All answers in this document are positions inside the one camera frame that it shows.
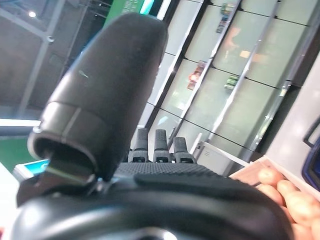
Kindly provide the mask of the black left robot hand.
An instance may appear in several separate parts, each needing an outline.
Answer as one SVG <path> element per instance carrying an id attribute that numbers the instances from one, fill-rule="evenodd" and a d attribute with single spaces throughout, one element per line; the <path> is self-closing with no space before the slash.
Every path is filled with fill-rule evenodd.
<path id="1" fill-rule="evenodd" d="M 292 240 L 281 207 L 194 163 L 126 163 L 168 41 L 123 14 L 61 79 L 28 137 L 44 172 L 20 183 L 5 240 Z"/>

